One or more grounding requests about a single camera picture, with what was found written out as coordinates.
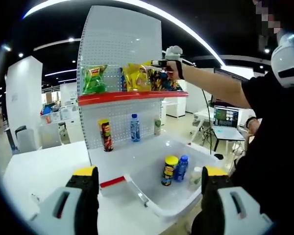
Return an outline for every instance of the laptop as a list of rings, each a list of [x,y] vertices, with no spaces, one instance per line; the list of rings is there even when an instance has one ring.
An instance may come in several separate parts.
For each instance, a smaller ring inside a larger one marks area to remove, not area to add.
[[[239,110],[223,106],[215,106],[212,129],[219,140],[244,141],[238,131]]]

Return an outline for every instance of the yellow can lid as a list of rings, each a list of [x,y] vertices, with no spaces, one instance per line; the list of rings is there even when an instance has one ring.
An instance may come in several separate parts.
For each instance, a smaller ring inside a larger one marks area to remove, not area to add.
[[[176,165],[176,164],[178,164],[178,158],[176,156],[173,156],[173,155],[166,156],[166,164],[168,164],[168,165]]]

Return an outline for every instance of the blue bottle cap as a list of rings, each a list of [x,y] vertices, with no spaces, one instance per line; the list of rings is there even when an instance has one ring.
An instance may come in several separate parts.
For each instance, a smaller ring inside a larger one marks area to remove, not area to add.
[[[183,162],[187,162],[187,161],[188,161],[188,156],[187,156],[187,155],[183,155],[183,156],[181,157],[181,161],[183,161]]]

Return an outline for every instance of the red shelf edge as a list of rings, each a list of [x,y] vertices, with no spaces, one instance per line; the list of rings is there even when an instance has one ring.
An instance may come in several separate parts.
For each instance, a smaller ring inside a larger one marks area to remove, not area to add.
[[[167,97],[188,97],[187,92],[153,91],[153,92],[110,92],[102,94],[86,94],[78,97],[79,106],[101,104],[132,99],[152,99]]]

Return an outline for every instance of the green chip bag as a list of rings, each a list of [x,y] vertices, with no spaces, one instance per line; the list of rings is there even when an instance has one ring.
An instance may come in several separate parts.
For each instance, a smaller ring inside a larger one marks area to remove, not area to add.
[[[84,87],[83,94],[94,94],[106,92],[106,85],[102,80],[102,75],[106,65],[88,67],[83,70]]]

